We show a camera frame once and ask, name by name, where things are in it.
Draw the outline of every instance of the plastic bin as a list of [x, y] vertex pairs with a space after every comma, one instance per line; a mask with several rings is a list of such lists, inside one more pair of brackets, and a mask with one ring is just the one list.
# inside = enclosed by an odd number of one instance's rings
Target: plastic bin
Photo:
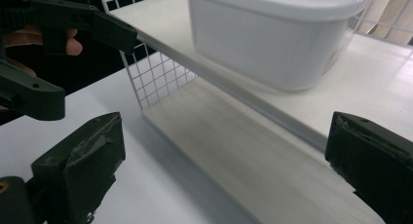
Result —
[[314, 86], [372, 0], [189, 0], [195, 48], [271, 87]]

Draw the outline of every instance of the shelf board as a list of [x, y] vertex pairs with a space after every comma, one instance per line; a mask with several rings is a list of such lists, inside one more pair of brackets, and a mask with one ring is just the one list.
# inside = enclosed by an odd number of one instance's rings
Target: shelf board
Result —
[[172, 57], [323, 151], [334, 111], [369, 119], [413, 141], [412, 49], [355, 35], [314, 88], [286, 93], [251, 80], [194, 48], [188, 0], [146, 0], [111, 14]]
[[257, 223], [384, 223], [320, 151], [200, 77], [143, 114]]

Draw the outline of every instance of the container lid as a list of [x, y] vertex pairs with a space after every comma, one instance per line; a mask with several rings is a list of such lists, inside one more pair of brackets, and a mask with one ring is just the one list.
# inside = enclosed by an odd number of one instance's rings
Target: container lid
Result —
[[298, 20], [347, 19], [372, 0], [213, 0], [239, 8]]

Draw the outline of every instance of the human hand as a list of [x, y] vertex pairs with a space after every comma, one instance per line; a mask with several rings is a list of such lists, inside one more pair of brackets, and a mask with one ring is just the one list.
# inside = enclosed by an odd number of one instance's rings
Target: human hand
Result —
[[[77, 56], [82, 52], [83, 49], [82, 44], [74, 39], [74, 36], [76, 36], [76, 34], [76, 29], [67, 30], [66, 52], [70, 56]], [[37, 26], [27, 26], [22, 30], [5, 35], [3, 37], [3, 42], [5, 48], [13, 46], [43, 45], [42, 31]], [[11, 65], [20, 68], [22, 71], [32, 76], [36, 75], [36, 73], [32, 69], [14, 59], [7, 58], [7, 61]]]

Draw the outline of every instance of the white wire grid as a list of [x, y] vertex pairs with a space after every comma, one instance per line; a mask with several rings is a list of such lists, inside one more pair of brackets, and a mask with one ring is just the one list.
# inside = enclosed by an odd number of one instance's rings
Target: white wire grid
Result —
[[[105, 12], [142, 0], [102, 0]], [[135, 90], [140, 109], [176, 91], [197, 75], [170, 57], [156, 52], [148, 45], [137, 42], [131, 56], [121, 57]]]
[[412, 0], [374, 0], [358, 18], [358, 33], [399, 45], [412, 45], [412, 16]]
[[[105, 12], [142, 0], [102, 0]], [[357, 17], [357, 33], [400, 45], [412, 45], [412, 0], [375, 0]], [[134, 53], [121, 57], [140, 109], [154, 104], [197, 75], [164, 54], [138, 42]]]

